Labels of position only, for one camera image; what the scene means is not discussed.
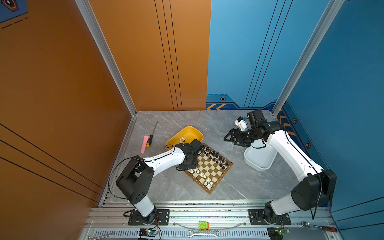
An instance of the black line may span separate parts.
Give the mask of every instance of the black line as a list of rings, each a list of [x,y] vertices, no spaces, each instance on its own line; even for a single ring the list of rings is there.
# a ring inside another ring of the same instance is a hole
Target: black line
[[[280,33],[279,33],[279,36],[277,37],[277,40],[276,40],[275,46],[273,47],[273,51],[272,51],[271,57],[269,58],[269,62],[268,62],[268,65],[266,66],[266,69],[265,69],[265,72],[264,72],[264,75],[263,75],[262,81],[261,81],[261,83],[260,83],[259,89],[257,90],[257,94],[256,94],[256,97],[255,97],[255,100],[253,101],[253,104],[252,104],[252,106],[255,104],[255,101],[256,101],[257,95],[259,94],[259,91],[260,91],[260,87],[261,87],[261,86],[262,86],[262,84],[263,84],[263,80],[264,80],[264,77],[265,77],[266,71],[268,70],[268,67],[269,67],[269,63],[271,62],[271,59],[272,59],[273,53],[274,53],[274,51],[275,51],[275,48],[276,48],[277,42],[279,41],[279,38],[280,38],[280,34],[281,34],[281,31],[283,30],[283,27],[284,27],[284,23],[285,23],[285,20],[287,19],[287,16],[288,16],[289,10],[291,9],[292,3],[293,3],[293,0],[291,1],[291,5],[290,5],[290,6],[289,6],[289,8],[288,8],[288,12],[287,12],[287,15],[285,15],[285,19],[284,19],[283,25],[282,25],[282,27],[281,27],[281,29],[280,29]]]
[[[171,18],[171,20],[172,20],[173,43],[175,44],[175,56],[176,56],[176,68],[177,68],[177,80],[179,81],[180,103],[181,103],[181,110],[183,110],[183,101],[181,100],[181,87],[180,87],[180,77],[179,77],[179,65],[177,64],[175,30],[173,29],[172,7],[171,7],[171,5],[170,5],[170,0],[169,0],[169,8],[170,8],[170,18]]]
[[[266,31],[266,34],[265,34],[265,38],[264,38],[264,42],[263,42],[263,46],[262,46],[262,49],[260,50],[259,59],[257,60],[257,64],[256,64],[256,67],[255,67],[255,71],[254,71],[254,73],[253,73],[253,77],[252,77],[252,80],[251,80],[251,84],[249,85],[249,89],[248,89],[247,97],[245,98],[244,107],[245,107],[245,104],[247,103],[247,99],[248,99],[249,92],[251,91],[251,86],[252,86],[253,78],[255,77],[255,73],[256,73],[257,65],[259,65],[260,56],[262,55],[262,52],[263,52],[263,48],[264,48],[264,44],[265,44],[265,40],[266,40],[266,37],[267,37],[268,32],[269,32],[269,27],[271,26],[271,23],[272,23],[273,15],[275,14],[275,10],[276,10],[276,6],[277,6],[277,2],[278,2],[278,1],[279,1],[279,0],[276,1],[276,5],[275,5],[275,8],[274,8],[273,13],[272,13],[271,21],[269,22],[268,30]]]
[[[169,84],[169,92],[170,92],[170,99],[172,101],[172,108],[175,110],[173,106],[173,98],[172,98],[172,91],[170,89],[170,82],[169,82],[169,75],[168,75],[168,68],[167,68],[167,61],[166,61],[166,53],[164,52],[164,45],[163,45],[163,38],[161,36],[161,30],[160,30],[160,22],[159,22],[159,15],[157,13],[157,7],[156,7],[156,0],[153,0],[155,3],[155,9],[156,9],[156,15],[157,15],[157,23],[159,24],[159,32],[160,32],[160,39],[161,39],[161,46],[163,47],[163,54],[164,54],[164,62],[166,63],[166,70],[167,70],[167,77],[168,77],[168,84]]]
[[[283,12],[283,9],[284,9],[284,6],[285,6],[285,2],[286,2],[286,0],[284,0],[284,4],[283,4],[283,7],[281,8],[281,11],[280,11],[280,14],[279,14],[279,18],[277,19],[276,26],[275,26],[275,30],[273,31],[273,34],[272,34],[272,37],[271,37],[271,41],[269,42],[268,49],[267,49],[267,51],[266,51],[266,54],[265,54],[265,58],[264,58],[262,67],[260,68],[259,76],[257,77],[257,81],[256,81],[256,84],[255,84],[255,88],[253,89],[253,92],[252,92],[252,95],[251,95],[251,99],[249,100],[248,107],[249,107],[249,105],[251,104],[253,94],[255,93],[255,89],[256,89],[256,87],[257,87],[257,82],[259,81],[260,74],[261,74],[261,72],[262,72],[262,70],[263,70],[263,66],[264,66],[264,63],[265,63],[265,59],[266,59],[266,57],[267,57],[267,55],[268,55],[269,47],[271,46],[271,43],[272,43],[272,40],[273,40],[273,36],[275,35],[275,31],[276,31],[277,25],[279,24],[279,20],[280,20],[280,17],[281,17],[281,13]]]
[[[168,40],[168,49],[169,49],[170,67],[171,67],[171,69],[172,69],[173,87],[175,88],[176,106],[177,106],[177,110],[178,110],[178,109],[179,109],[179,102],[177,101],[176,83],[175,83],[175,75],[173,74],[172,56],[170,55],[169,36],[168,36],[168,28],[167,28],[167,20],[166,20],[166,11],[165,11],[165,9],[164,9],[164,0],[161,0],[161,2],[163,3],[164,21],[165,21],[165,23],[166,23],[166,32],[167,32],[167,40]]]
[[[345,208],[343,208],[343,209],[339,209],[339,210],[333,211],[332,213],[337,212],[337,211],[340,211],[340,210],[348,209],[348,208],[350,208],[350,207],[355,207],[355,206],[358,206],[358,205],[361,205],[361,204],[366,204],[366,203],[368,203],[368,202],[376,201],[376,200],[379,200],[379,199],[382,199],[382,198],[384,198],[384,197],[379,197],[379,198],[372,199],[372,200],[369,200],[369,201],[366,201],[366,202],[362,202],[362,203],[360,203],[360,204],[355,204],[355,205],[352,205],[352,206],[349,206],[349,207],[345,207]]]
[[[369,213],[369,214],[362,214],[362,215],[358,215],[358,216],[354,216],[354,217],[348,217],[348,218],[344,218],[344,219],[336,220],[335,222],[337,222],[337,221],[343,221],[343,220],[347,220],[347,219],[351,219],[351,218],[355,218],[355,217],[362,217],[362,216],[370,215],[370,214],[376,214],[376,213],[378,213],[378,212],[384,212],[384,210],[377,211],[377,212],[371,212],[371,213]]]
[[[376,226],[376,225],[381,225],[381,224],[384,224],[384,222],[376,223],[376,224],[370,224],[370,225],[365,225],[365,226],[359,226],[359,227],[370,227],[370,226]],[[344,228],[344,229],[339,229],[339,230],[341,231],[341,230],[354,229],[354,228],[359,228],[359,227],[350,227],[350,228]]]
[[[18,166],[18,167],[20,167],[20,168],[22,168],[22,169],[24,169],[24,170],[27,170],[28,172],[31,172],[31,173],[33,173],[33,174],[39,176],[39,177],[42,177],[42,178],[44,178],[44,179],[46,179],[46,180],[48,180],[48,181],[50,181],[50,182],[53,182],[53,183],[55,183],[55,184],[57,184],[57,185],[59,185],[59,186],[62,186],[62,187],[66,188],[66,189],[68,189],[68,190],[70,190],[70,191],[72,191],[72,192],[74,192],[74,193],[77,193],[77,194],[79,194],[79,195],[81,195],[81,196],[83,196],[83,197],[86,197],[86,198],[88,198],[89,200],[92,200],[92,201],[94,201],[94,202],[98,202],[98,201],[93,200],[92,198],[89,198],[89,197],[87,197],[87,196],[84,196],[84,195],[81,194],[81,193],[78,193],[78,192],[76,192],[76,191],[74,191],[74,190],[72,190],[72,189],[69,189],[69,188],[67,188],[67,187],[65,187],[65,186],[63,186],[63,185],[61,185],[61,184],[59,184],[59,183],[57,183],[57,182],[54,182],[54,181],[52,181],[52,180],[50,180],[50,179],[48,179],[48,178],[46,178],[46,177],[43,177],[43,176],[41,176],[41,175],[39,175],[39,174],[37,174],[37,173],[35,173],[35,172],[32,172],[31,170],[28,170],[28,169],[26,169],[25,167],[22,167],[22,166],[20,166],[20,165],[18,165],[18,164],[16,164],[16,163],[13,163],[13,162],[11,162],[11,161],[9,161],[9,160],[7,160],[7,159],[1,157],[1,156],[0,156],[0,158],[3,159],[3,160],[5,160],[5,161],[7,161],[7,162],[9,162],[9,163],[12,163],[12,164],[15,165],[15,166]]]
[[[7,26],[4,26],[4,27],[2,27],[1,29],[3,29],[3,28],[6,28],[6,27],[8,27],[8,26],[11,26],[12,24],[10,24],[10,25],[7,25]]]
[[[66,177],[66,178],[68,178],[68,179],[71,179],[71,180],[72,180],[72,181],[74,181],[75,183],[78,183],[78,184],[80,184],[81,186],[83,186],[83,187],[85,187],[85,188],[87,188],[87,189],[91,190],[92,192],[94,192],[94,193],[96,193],[96,194],[99,194],[99,193],[95,192],[94,190],[92,190],[92,189],[90,189],[90,188],[88,188],[88,187],[86,187],[86,186],[82,185],[81,183],[79,183],[79,182],[77,182],[77,181],[73,180],[72,178],[70,178],[70,177],[68,177],[68,176],[64,175],[63,173],[61,173],[61,172],[59,172],[59,171],[57,171],[57,170],[53,169],[52,167],[50,167],[50,166],[48,166],[48,165],[46,165],[46,164],[44,164],[44,163],[40,162],[40,161],[39,161],[39,160],[37,160],[36,158],[34,158],[34,157],[32,157],[32,156],[30,156],[30,155],[26,154],[25,152],[23,152],[23,151],[21,151],[21,150],[19,150],[19,149],[15,148],[15,147],[13,147],[11,144],[8,144],[8,143],[4,142],[4,141],[3,141],[3,140],[1,140],[1,139],[0,139],[0,142],[2,142],[2,143],[5,143],[6,145],[8,145],[8,146],[12,147],[13,149],[15,149],[15,150],[17,150],[17,151],[21,152],[22,154],[24,154],[24,155],[26,155],[26,156],[28,156],[28,157],[32,158],[33,160],[35,160],[35,161],[37,161],[37,162],[39,162],[39,163],[43,164],[44,166],[46,166],[46,167],[48,167],[48,168],[50,168],[50,169],[54,170],[55,172],[57,172],[57,173],[59,173],[59,174],[63,175],[64,177]]]
[[[82,176],[83,178],[87,179],[88,181],[92,182],[93,184],[95,184],[96,186],[98,186],[99,188],[103,189],[102,187],[100,187],[99,185],[97,185],[96,183],[94,183],[93,181],[89,180],[88,178],[86,178],[85,176],[83,176],[82,174],[80,174],[79,172],[75,171],[74,169],[72,169],[71,167],[69,167],[68,165],[64,164],[63,162],[59,161],[57,158],[53,157],[51,154],[47,153],[46,151],[42,150],[41,148],[39,148],[38,146],[36,146],[35,144],[31,143],[30,141],[26,140],[25,138],[23,138],[22,136],[20,136],[19,134],[15,133],[14,131],[12,131],[11,129],[7,128],[6,126],[4,126],[3,124],[0,123],[1,126],[5,127],[7,130],[9,130],[10,132],[16,134],[18,137],[20,137],[21,139],[23,139],[24,141],[26,141],[27,143],[31,144],[32,146],[34,146],[35,148],[39,149],[40,151],[42,151],[43,153],[47,154],[48,156],[50,156],[51,158],[55,159],[56,161],[58,161],[59,163],[61,163],[62,165],[66,166],[67,168],[71,169],[72,171],[74,171],[75,173],[79,174],[80,176]]]

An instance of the aluminum frame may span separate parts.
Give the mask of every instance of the aluminum frame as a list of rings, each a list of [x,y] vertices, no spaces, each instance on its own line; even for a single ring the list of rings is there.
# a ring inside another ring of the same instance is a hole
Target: aluminum frame
[[[328,28],[330,27],[333,19],[339,12],[343,3],[344,0],[329,1],[323,15],[321,16],[307,45],[305,46],[304,51],[299,58],[299,61],[296,63],[295,68],[289,76],[287,83],[285,84],[283,90],[280,93],[279,98],[276,101],[275,106],[272,109],[272,114],[274,116],[277,116],[277,114],[280,112],[280,109],[283,107],[285,101],[288,99],[288,96],[291,94],[301,74],[307,67],[307,64],[312,58],[313,53],[316,51],[317,47],[319,46],[321,40],[323,39],[325,33],[327,32]]]
[[[136,119],[137,119],[136,116],[132,116],[131,121],[129,122],[127,131],[125,132],[125,135],[124,135],[123,141],[122,141],[122,143],[121,143],[121,146],[120,146],[118,155],[117,155],[117,157],[116,157],[116,159],[115,159],[115,162],[113,163],[111,172],[109,173],[108,180],[109,180],[109,178],[111,177],[112,170],[113,170],[113,169],[116,167],[116,165],[118,165],[118,163],[121,162],[121,161],[123,160],[123,158],[124,158],[124,153],[125,153],[125,151],[127,150],[128,143],[129,143],[129,140],[130,140],[131,135],[132,135],[132,132],[133,132],[133,128],[134,128],[135,123],[136,123]],[[107,197],[107,194],[108,194],[108,180],[107,180],[107,183],[106,183],[105,186],[104,186],[103,193],[101,194],[100,201],[99,201],[99,203],[98,203],[98,207],[102,207],[102,206],[103,206],[104,201],[105,201],[105,199],[106,199],[106,197]]]
[[[251,200],[223,200],[216,204],[210,204],[209,201],[195,201],[194,203],[183,201],[170,201],[157,205],[158,209],[169,209],[169,225],[161,226],[163,230],[183,229],[173,222],[186,227],[196,227],[199,221],[209,222],[210,228],[229,228],[241,224],[236,230],[254,230],[273,226],[251,225],[248,217],[248,209],[263,207],[264,203]],[[85,223],[80,240],[92,238],[98,229],[137,229],[145,226],[130,226],[128,218],[122,214],[125,211],[133,209],[132,207],[110,207],[110,208],[92,208],[89,217]],[[312,220],[310,211],[298,211],[290,213],[292,228],[302,228],[301,222],[307,221],[315,225],[325,225],[336,227],[333,218],[326,207],[317,209],[316,218]],[[324,239],[342,240],[340,233],[324,232]]]
[[[75,0],[132,117],[137,110],[88,0]]]

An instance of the black mounting plate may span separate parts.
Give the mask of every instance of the black mounting plate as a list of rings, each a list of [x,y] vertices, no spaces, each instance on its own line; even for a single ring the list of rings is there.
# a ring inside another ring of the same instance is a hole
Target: black mounting plate
[[[159,218],[159,226],[168,225],[169,222],[169,209],[156,209],[156,216]],[[139,211],[135,210],[131,212],[129,215],[129,222],[128,225],[130,226],[142,226],[142,225],[154,225],[153,223],[148,224],[144,221],[144,219],[141,217],[141,214]]]
[[[263,211],[264,211],[264,208],[248,209],[249,220],[251,221],[251,225],[269,225],[269,226],[278,225],[278,226],[280,226],[280,223],[276,223],[273,225],[266,223],[264,220]],[[281,221],[283,222],[284,225],[291,225],[292,224],[291,219],[289,218],[288,214],[282,215]]]

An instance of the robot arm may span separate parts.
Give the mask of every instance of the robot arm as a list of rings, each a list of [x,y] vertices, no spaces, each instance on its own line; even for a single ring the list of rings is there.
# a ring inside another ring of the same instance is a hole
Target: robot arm
[[[153,222],[156,207],[147,196],[152,178],[175,165],[178,165],[176,169],[179,171],[196,168],[197,155],[201,148],[202,144],[195,139],[191,144],[176,144],[171,150],[153,157],[142,159],[134,156],[117,178],[116,185],[143,219]]]
[[[309,210],[332,200],[336,185],[336,175],[332,170],[325,171],[315,163],[295,144],[281,124],[267,122],[261,110],[252,111],[247,117],[252,127],[246,132],[231,129],[224,141],[243,147],[251,147],[254,141],[266,142],[265,147],[277,150],[300,181],[291,193],[265,204],[264,217],[268,223],[279,222],[286,213]]]

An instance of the wrench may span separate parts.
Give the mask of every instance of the wrench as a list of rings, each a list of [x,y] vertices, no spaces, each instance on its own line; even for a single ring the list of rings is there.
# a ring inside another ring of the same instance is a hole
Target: wrench
[[[198,233],[194,233],[192,230],[188,230],[189,238],[193,236],[208,236],[208,235],[213,235],[215,237],[218,237],[218,230],[215,230],[213,232],[198,232]]]
[[[112,237],[114,235],[115,235],[115,232],[111,232],[110,234],[99,236],[99,237],[95,237],[95,238],[92,238],[91,240],[97,240],[97,239],[102,239],[102,238],[106,238],[106,237]]]

